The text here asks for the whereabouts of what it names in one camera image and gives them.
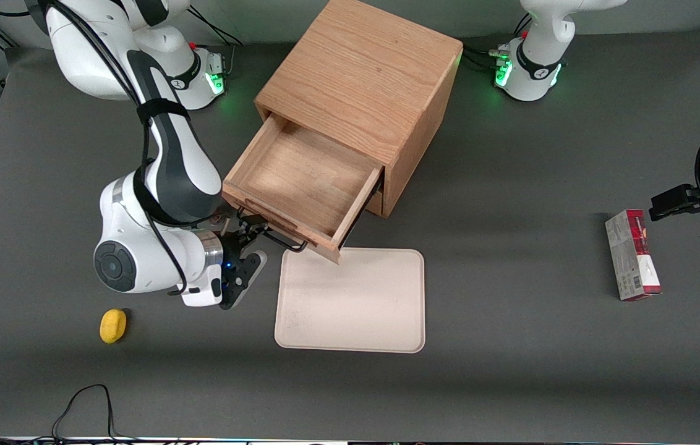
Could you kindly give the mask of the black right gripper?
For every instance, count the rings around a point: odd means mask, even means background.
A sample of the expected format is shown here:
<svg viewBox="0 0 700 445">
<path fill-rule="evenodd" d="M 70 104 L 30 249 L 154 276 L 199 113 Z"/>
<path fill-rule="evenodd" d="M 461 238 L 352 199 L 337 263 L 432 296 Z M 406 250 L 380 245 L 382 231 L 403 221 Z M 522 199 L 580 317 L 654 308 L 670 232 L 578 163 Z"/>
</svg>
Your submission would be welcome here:
<svg viewBox="0 0 700 445">
<path fill-rule="evenodd" d="M 243 215 L 244 230 L 222 233 L 223 266 L 237 266 L 242 259 L 245 243 L 254 243 L 268 233 L 268 221 L 262 215 Z"/>
</svg>

